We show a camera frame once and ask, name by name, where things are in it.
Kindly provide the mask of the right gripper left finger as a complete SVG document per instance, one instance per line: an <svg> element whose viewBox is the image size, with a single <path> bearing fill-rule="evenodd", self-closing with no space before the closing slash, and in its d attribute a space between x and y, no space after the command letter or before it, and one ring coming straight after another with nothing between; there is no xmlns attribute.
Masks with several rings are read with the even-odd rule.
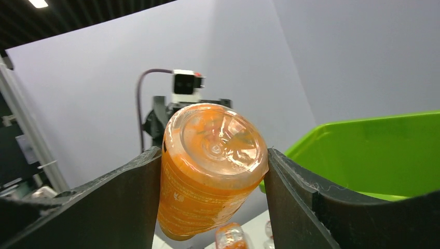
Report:
<svg viewBox="0 0 440 249"><path fill-rule="evenodd" d="M151 248L161 150L53 198L1 198L1 248Z"/></svg>

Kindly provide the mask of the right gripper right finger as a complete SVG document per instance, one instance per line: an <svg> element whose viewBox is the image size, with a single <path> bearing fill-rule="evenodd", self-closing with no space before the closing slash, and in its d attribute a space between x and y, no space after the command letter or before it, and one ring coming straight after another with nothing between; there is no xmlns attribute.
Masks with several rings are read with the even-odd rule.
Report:
<svg viewBox="0 0 440 249"><path fill-rule="evenodd" d="M439 192L400 201L341 187L268 149L276 248L439 248Z"/></svg>

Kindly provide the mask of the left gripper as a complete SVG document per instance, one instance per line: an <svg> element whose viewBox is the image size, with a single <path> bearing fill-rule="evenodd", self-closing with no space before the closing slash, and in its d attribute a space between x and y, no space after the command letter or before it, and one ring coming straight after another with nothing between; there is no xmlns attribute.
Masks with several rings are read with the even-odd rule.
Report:
<svg viewBox="0 0 440 249"><path fill-rule="evenodd" d="M153 108L142 124L142 130L152 139L151 146L162 147L164 130L171 117L180 109L198 103L212 103L232 108L232 100L205 100L199 95L173 95L171 102L165 96L153 97Z"/></svg>

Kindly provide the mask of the small orange juice bottle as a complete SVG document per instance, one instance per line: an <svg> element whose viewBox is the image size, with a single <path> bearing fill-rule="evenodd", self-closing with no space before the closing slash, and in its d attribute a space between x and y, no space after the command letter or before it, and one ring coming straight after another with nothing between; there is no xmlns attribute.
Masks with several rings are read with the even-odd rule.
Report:
<svg viewBox="0 0 440 249"><path fill-rule="evenodd" d="M233 109L192 104L167 123L161 154L158 223L184 241L228 222L268 172L257 128Z"/></svg>

